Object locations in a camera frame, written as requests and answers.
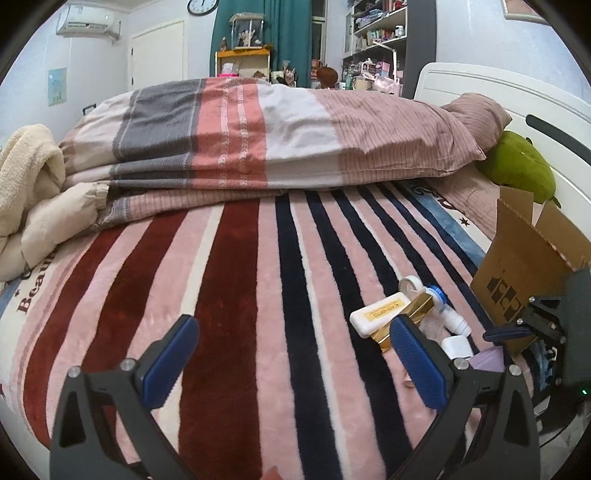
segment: pink striped blanket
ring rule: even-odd
[[[104,228],[283,189],[441,177],[484,159],[468,129],[433,105],[220,78],[114,97],[60,146],[65,187],[116,187]]]
[[[450,219],[425,189],[378,183],[70,240],[0,297],[2,395],[48,446],[72,365],[137,358],[190,313],[201,343],[154,416],[197,478],[258,480],[277,466],[284,480],[383,480],[435,413],[404,385],[395,352],[382,355],[348,318],[413,274],[442,287],[473,349],[486,348],[489,319],[469,288],[483,252]]]

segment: teal curtain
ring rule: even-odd
[[[312,63],[312,9],[310,0],[220,0],[213,27],[210,71],[215,75],[215,53],[222,38],[228,39],[232,28],[228,21],[235,13],[255,12],[265,14],[265,43],[272,43],[273,70],[280,70],[284,60],[298,76],[298,87],[310,86]]]

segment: white headboard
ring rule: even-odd
[[[519,73],[461,63],[426,65],[415,99],[445,105],[466,92],[486,95],[509,112],[513,121],[507,130],[529,137],[550,163],[562,212],[591,239],[591,165],[525,123],[527,115],[535,115],[591,148],[591,105]]]

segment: poster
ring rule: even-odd
[[[50,70],[48,77],[49,106],[65,103],[67,100],[66,89],[67,69]]]

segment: bar of soap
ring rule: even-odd
[[[361,338],[367,338],[403,311],[409,303],[408,297],[398,292],[355,310],[349,317],[349,321]]]

